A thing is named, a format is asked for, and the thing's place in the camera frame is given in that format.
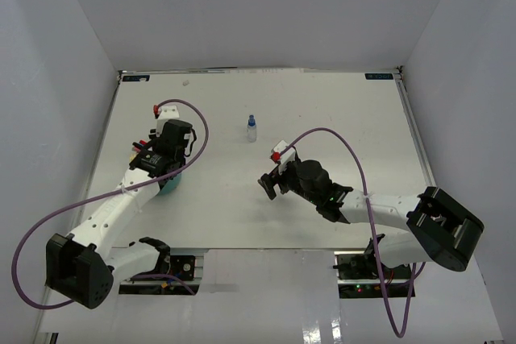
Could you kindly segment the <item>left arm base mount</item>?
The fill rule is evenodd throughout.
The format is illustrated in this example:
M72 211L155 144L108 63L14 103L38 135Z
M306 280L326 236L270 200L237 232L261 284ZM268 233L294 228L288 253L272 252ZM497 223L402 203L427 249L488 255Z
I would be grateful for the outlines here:
M200 287L204 258L201 255L173 255L167 276L129 280L119 286L120 295L194 296Z

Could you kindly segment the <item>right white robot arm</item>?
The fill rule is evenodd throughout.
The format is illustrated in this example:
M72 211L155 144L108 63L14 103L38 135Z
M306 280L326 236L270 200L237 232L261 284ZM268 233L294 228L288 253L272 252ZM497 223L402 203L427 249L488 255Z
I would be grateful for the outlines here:
M297 194L329 222L388 226L396 234L370 242L365 271L380 279L394 267L434 262L465 271L484 232L483 222L444 190L428 186L415 196L365 195L331 180L315 160L278 164L258 180L269 199Z

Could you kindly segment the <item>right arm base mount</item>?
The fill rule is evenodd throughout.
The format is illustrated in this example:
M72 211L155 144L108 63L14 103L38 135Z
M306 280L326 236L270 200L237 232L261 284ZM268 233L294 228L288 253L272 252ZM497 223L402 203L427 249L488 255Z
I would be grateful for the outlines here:
M381 299L380 277L372 255L340 252L335 255L340 299ZM393 269L382 266L388 297L403 298L409 294L411 269L401 265Z

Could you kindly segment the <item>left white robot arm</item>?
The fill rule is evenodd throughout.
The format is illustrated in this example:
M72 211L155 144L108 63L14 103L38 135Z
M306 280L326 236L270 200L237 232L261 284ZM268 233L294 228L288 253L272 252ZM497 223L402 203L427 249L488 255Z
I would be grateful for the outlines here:
M161 132L139 145L119 182L119 193L107 198L83 223L66 235L54 234L46 246L46 284L85 306L97 308L114 284L133 276L160 279L171 270L171 249L159 239L143 237L129 247L114 243L132 218L154 197L171 193L197 135L179 119L163 123Z

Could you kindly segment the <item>blue cap spray bottle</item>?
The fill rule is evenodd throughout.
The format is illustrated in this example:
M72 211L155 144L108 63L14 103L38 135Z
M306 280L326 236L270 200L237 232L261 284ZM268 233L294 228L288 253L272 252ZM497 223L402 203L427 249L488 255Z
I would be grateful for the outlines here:
M257 140L256 119L253 114L248 116L247 139L250 143L254 143Z

